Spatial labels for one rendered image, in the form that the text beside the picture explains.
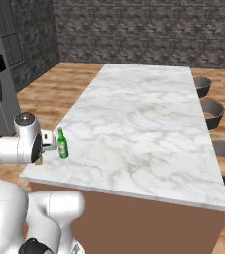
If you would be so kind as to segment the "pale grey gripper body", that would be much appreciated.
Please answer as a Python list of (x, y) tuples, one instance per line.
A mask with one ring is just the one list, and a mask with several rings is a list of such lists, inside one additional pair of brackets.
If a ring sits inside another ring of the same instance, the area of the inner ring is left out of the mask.
[(44, 144), (42, 152), (56, 150), (56, 149), (57, 149), (57, 145), (55, 144)]

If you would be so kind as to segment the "green beer bottle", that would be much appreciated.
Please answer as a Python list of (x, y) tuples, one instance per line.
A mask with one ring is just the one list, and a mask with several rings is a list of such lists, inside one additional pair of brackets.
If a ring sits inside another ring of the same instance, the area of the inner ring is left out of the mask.
[(66, 138), (63, 135), (63, 131), (61, 127), (58, 128), (57, 144), (58, 144), (59, 155), (63, 159), (66, 159), (68, 157), (68, 147), (67, 147)]

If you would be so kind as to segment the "dark window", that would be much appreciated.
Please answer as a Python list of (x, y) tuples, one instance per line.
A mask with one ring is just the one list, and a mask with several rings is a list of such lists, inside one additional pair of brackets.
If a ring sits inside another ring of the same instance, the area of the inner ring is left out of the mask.
[(24, 62), (10, 0), (0, 0), (0, 35), (10, 69)]

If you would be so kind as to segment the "brown kitchen island base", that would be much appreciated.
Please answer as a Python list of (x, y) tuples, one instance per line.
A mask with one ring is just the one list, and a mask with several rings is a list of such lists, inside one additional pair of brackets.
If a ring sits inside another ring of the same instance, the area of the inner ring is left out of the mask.
[(72, 226), (86, 254), (212, 254), (225, 223), (225, 202), (195, 207), (85, 190)]

